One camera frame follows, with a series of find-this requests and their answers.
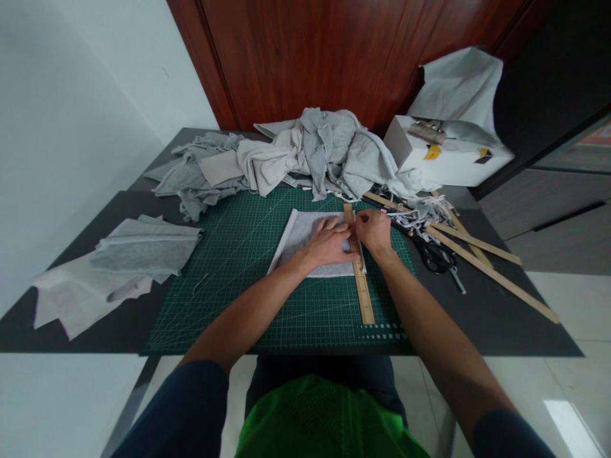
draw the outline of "wooden stick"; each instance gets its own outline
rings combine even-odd
[[[451,228],[450,226],[446,226],[440,223],[431,223],[431,226],[433,226],[435,229],[439,229],[443,232],[446,232],[449,235],[453,235],[454,237],[464,240],[465,242],[469,242],[471,245],[475,245],[481,249],[485,249],[486,251],[497,255],[499,258],[506,259],[507,261],[511,261],[514,264],[522,265],[522,260],[518,256],[508,253],[505,250],[501,250],[500,248],[497,248],[494,245],[482,242],[481,240],[476,239],[475,237],[471,237],[469,234],[457,231],[456,229]]]
[[[352,213],[352,204],[344,204],[344,217],[348,224],[355,222],[355,217]],[[350,241],[350,251],[360,254],[356,233],[353,233],[348,241]],[[358,304],[361,308],[361,319],[363,320],[363,324],[375,324],[376,319],[374,317],[374,309],[371,307],[371,297],[369,296],[367,278],[363,273],[363,258],[359,258],[358,261],[353,262],[352,267],[355,270],[356,294],[358,295]]]
[[[474,255],[469,253],[466,249],[462,248],[459,244],[457,244],[453,240],[448,239],[445,235],[440,233],[434,227],[429,226],[428,228],[426,228],[426,232],[428,232],[430,235],[435,237],[437,240],[439,240],[441,243],[443,243],[448,248],[451,248],[452,250],[454,250],[456,254],[458,254],[463,259],[471,263],[473,266],[477,267],[479,270],[484,272],[486,275],[488,275],[488,277],[492,278],[494,281],[499,283],[499,285],[507,288],[511,293],[514,293],[516,296],[518,296],[528,305],[533,307],[533,309],[535,309],[537,312],[541,313],[544,317],[548,318],[549,320],[551,320],[552,322],[556,324],[560,323],[560,317],[553,310],[547,307],[544,303],[539,302],[537,299],[532,297],[530,294],[528,294],[518,285],[510,282],[504,276],[499,274],[496,270],[489,268],[482,261],[480,261]]]
[[[437,197],[439,196],[439,192],[431,191],[431,195]],[[450,220],[452,221],[454,226],[456,226],[460,232],[469,235],[469,233],[467,232],[467,229],[465,229],[465,227],[463,226],[463,223],[461,223],[458,217],[456,216],[456,213],[454,213],[454,211],[450,208],[448,208],[448,211],[450,213]],[[471,245],[471,244],[469,244],[469,248],[471,249],[471,251],[473,251],[473,254],[476,255],[477,259],[482,261],[489,268],[494,268],[494,266],[492,265],[492,262],[490,262],[490,260],[486,257],[483,251],[481,251],[475,245]]]
[[[391,202],[390,200],[379,196],[377,194],[373,194],[371,192],[366,192],[365,194],[363,194],[365,197],[370,198],[371,200],[375,200],[377,203],[385,205],[386,207],[392,208],[392,209],[396,209],[398,207],[398,205],[394,202]],[[404,211],[405,213],[409,212],[410,210],[406,207],[403,207],[404,210],[399,209],[399,211]]]

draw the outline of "gray cabinet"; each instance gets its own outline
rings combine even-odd
[[[507,247],[535,272],[611,275],[611,205],[508,240]]]
[[[611,176],[527,169],[479,204],[509,240],[611,198]]]
[[[527,169],[479,203],[525,270],[611,275],[609,199],[609,175]]]

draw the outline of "yellow tape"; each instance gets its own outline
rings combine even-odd
[[[428,147],[428,153],[425,156],[425,160],[437,159],[440,154],[441,149],[439,148],[439,145],[431,145]]]

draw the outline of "forearm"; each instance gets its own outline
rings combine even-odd
[[[401,322],[467,440],[486,412],[514,410],[475,346],[394,251],[374,254]]]
[[[207,359],[229,372],[263,335],[293,290],[313,270],[302,253],[275,269],[233,301],[181,360]]]

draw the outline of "dark blue sleeve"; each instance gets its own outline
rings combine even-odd
[[[229,377],[212,361],[172,372],[113,457],[218,457]]]
[[[553,458],[545,442],[518,414],[495,410],[481,417],[473,429],[477,458]]]

